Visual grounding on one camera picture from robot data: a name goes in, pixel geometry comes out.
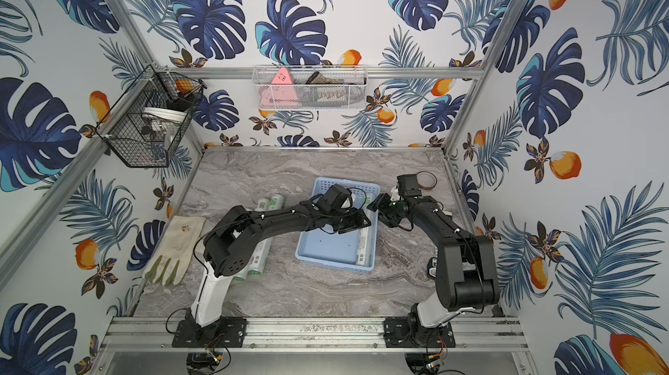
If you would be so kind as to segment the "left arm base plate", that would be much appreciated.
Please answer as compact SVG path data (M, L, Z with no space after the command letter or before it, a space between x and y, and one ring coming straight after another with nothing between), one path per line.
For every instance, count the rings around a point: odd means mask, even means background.
M208 326L199 326L191 317L179 322L173 348L242 348L247 334L247 320L221 317Z

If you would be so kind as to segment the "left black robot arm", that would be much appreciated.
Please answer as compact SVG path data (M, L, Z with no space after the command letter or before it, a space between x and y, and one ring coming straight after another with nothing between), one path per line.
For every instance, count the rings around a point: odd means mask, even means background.
M251 262L256 246L265 240L326 227L335 234L344 234L371 225L364 210L354 206L353 192L341 185L333 185L324 194L275 211L233 207L200 238L204 252L193 256L204 267L200 291L191 306L193 321L199 327L218 322L233 276Z

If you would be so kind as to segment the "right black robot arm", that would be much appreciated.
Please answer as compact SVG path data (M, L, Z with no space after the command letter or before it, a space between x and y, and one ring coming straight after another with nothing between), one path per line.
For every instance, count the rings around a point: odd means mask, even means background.
M408 220L409 228L421 229L437 249L435 292L413 312L420 326L442 326L498 303L501 289L493 242L457 225L437 200L423 195L416 174L399 176L395 192L379 195L369 209L390 228Z

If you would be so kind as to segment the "light blue plastic basket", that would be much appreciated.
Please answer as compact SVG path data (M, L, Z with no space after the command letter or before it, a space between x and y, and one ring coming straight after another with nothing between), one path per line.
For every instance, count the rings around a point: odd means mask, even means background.
M351 188L355 193L354 206L362 207L365 193L370 192L374 200L381 194L381 187L376 183L363 183L338 178L319 177L315 180L313 195L325 193L332 185ZM376 263L376 234L378 214L373 212L370 232L369 265L357 266L356 254L360 230L344 234L330 234L331 230L312 230L303 232L299 238L295 257L306 264L344 270L349 272L371 272Z

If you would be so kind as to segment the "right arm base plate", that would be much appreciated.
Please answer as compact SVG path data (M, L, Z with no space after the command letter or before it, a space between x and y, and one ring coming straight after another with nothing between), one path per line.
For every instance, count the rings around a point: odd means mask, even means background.
M451 324L427 328L411 316L386 318L383 321L383 340L388 348L447 348L456 346Z

